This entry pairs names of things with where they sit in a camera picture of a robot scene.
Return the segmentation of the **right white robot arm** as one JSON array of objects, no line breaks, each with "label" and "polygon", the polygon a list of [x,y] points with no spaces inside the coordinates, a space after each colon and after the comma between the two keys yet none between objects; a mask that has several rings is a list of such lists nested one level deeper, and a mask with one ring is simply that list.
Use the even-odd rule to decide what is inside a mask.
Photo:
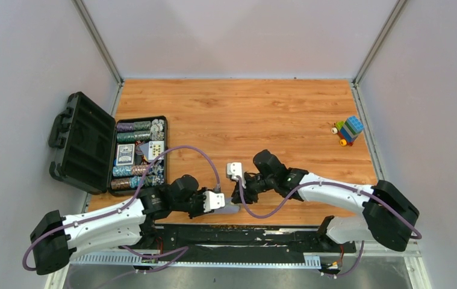
[{"label": "right white robot arm", "polygon": [[[335,244],[374,240],[396,252],[406,250],[410,240],[420,240],[415,228],[419,210],[391,182],[379,180],[375,185],[351,184],[324,178],[307,170],[287,167],[267,149],[253,158],[257,173],[243,170],[242,163],[226,165],[227,177],[236,183],[232,201],[242,204],[254,218],[276,214],[290,199],[320,202],[352,212],[352,217],[325,217],[320,235]],[[283,201],[270,213],[256,214],[249,209],[258,196],[275,191]]]}]

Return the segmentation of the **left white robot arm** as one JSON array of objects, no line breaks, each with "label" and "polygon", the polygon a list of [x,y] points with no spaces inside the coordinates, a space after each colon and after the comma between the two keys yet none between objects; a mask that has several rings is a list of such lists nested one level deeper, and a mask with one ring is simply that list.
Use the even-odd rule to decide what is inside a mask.
[{"label": "left white robot arm", "polygon": [[47,275],[91,252],[152,241],[155,221],[172,211],[194,218],[224,205],[222,193],[200,188],[194,177],[184,175],[171,184],[144,187],[134,200],[89,213],[62,216],[50,211],[30,234],[34,267],[26,269]]}]

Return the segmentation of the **grey glasses case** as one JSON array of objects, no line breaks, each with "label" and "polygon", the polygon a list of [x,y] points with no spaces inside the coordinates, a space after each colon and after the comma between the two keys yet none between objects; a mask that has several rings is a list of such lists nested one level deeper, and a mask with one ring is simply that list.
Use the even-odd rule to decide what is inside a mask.
[{"label": "grey glasses case", "polygon": [[240,206],[238,204],[226,204],[222,208],[217,208],[214,210],[213,214],[237,214],[240,211]]}]

